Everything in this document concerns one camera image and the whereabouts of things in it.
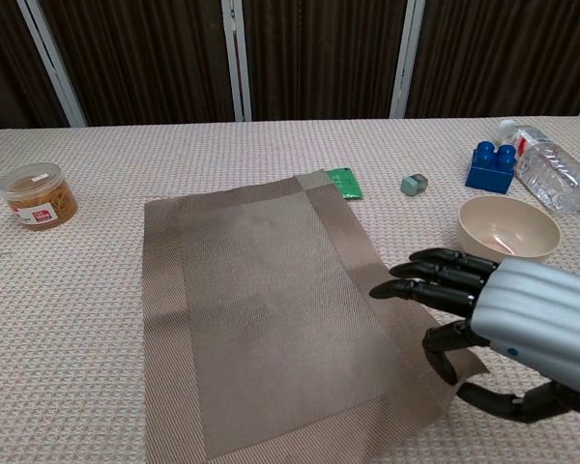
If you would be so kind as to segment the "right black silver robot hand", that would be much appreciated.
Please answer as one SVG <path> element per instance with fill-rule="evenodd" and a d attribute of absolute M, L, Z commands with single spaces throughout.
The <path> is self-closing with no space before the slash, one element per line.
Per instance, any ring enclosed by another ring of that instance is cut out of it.
<path fill-rule="evenodd" d="M 509 257 L 491 261 L 429 248 L 390 269 L 373 299 L 412 300 L 455 315 L 426 331 L 426 360 L 460 399 L 491 416 L 534 423 L 580 413 L 580 275 Z M 521 396 L 461 382 L 448 354 L 485 347 L 534 369 L 546 383 Z"/>

